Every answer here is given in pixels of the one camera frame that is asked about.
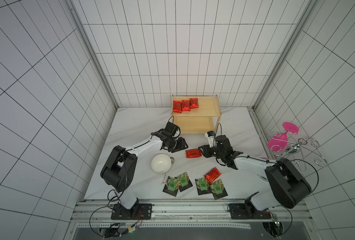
red snack bag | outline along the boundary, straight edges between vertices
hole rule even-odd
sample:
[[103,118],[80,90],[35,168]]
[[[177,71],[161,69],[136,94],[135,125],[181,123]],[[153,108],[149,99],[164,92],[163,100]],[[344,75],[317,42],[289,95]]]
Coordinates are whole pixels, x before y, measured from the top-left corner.
[[217,179],[220,175],[222,175],[219,170],[214,167],[209,173],[205,175],[205,178],[209,181],[209,183],[212,183],[215,179]]
[[201,157],[202,156],[201,152],[197,148],[186,150],[185,151],[185,155],[187,156],[187,158],[195,158],[195,157]]
[[198,103],[197,98],[190,98],[189,103],[190,103],[190,105],[189,105],[190,108],[198,108],[199,107],[199,103]]
[[174,109],[173,109],[173,112],[174,113],[181,113],[181,101],[176,101],[174,100]]
[[191,111],[189,109],[189,100],[181,100],[181,111]]

black mounting plate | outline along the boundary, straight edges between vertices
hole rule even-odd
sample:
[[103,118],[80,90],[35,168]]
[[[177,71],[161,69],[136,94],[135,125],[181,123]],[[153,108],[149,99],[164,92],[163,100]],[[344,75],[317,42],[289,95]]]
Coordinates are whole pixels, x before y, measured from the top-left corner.
[[256,209],[250,209],[252,210],[250,215],[248,213],[245,214],[246,205],[247,204],[228,204],[228,211],[231,213],[231,219],[271,219],[271,214],[262,213]]
[[[143,220],[151,219],[152,214],[152,204],[139,204],[138,211],[141,211],[143,214]],[[139,219],[139,213],[134,218],[129,217],[121,210],[120,204],[113,206],[113,212],[111,214],[112,220],[137,220]]]

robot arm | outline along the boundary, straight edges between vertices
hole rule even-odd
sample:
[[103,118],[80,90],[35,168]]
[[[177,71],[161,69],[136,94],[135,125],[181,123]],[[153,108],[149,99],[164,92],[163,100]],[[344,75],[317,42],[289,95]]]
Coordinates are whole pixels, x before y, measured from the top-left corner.
[[[100,172],[101,178],[117,193],[123,192],[133,180],[138,157],[162,149],[177,152],[188,148],[184,138],[179,135],[175,137],[177,131],[180,135],[180,128],[167,122],[165,128],[152,132],[150,137],[138,144],[126,148],[114,147]],[[120,204],[124,207],[122,210],[131,217],[137,213],[137,202],[138,199],[130,189],[120,195]]]
[[285,158],[276,162],[250,157],[234,151],[225,135],[215,137],[213,131],[205,134],[208,145],[199,147],[204,157],[220,159],[225,166],[242,169],[258,175],[269,182],[271,188],[251,195],[246,203],[262,211],[269,207],[283,205],[292,209],[311,192],[311,187],[293,164]]

wooden table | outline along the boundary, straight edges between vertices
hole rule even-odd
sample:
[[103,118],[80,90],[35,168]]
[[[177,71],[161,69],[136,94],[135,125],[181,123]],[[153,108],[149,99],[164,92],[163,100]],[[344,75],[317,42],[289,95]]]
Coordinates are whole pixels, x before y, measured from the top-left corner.
[[171,107],[174,123],[180,127],[183,134],[199,134],[207,133],[208,131],[216,132],[216,126],[220,122],[222,112],[220,110],[219,100],[217,95],[213,97],[189,97],[189,96],[174,96],[172,100],[188,100],[197,98],[199,107],[193,108],[191,111],[183,111],[182,113],[174,113],[173,105]]

white marble tabletop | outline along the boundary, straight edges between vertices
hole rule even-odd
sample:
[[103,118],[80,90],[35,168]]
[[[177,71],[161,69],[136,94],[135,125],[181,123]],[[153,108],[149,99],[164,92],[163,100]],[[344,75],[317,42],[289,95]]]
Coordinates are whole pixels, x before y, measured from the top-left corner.
[[[251,156],[266,157],[247,108],[222,108],[221,110],[222,133],[229,138],[234,151],[244,152]],[[107,199],[107,193],[112,187],[108,186],[100,177],[100,171],[113,147],[117,145],[127,147],[145,140],[151,132],[164,128],[170,116],[171,108],[119,108],[84,199]],[[188,149],[208,144],[203,134],[182,134],[181,137],[185,138],[189,146]],[[162,191],[161,182],[164,174],[157,174],[151,169],[152,158],[161,153],[175,159],[168,175],[175,177],[187,172],[193,187],[183,192],[178,191],[176,197]],[[212,194],[198,195],[195,187],[195,179],[203,177],[213,167],[217,167],[222,173],[218,179],[223,181],[227,190],[228,196],[225,198],[245,199],[251,194],[269,187],[268,183],[253,173],[220,166],[214,157],[187,159],[184,150],[175,153],[160,150],[138,158],[131,187],[139,199],[213,199]]]

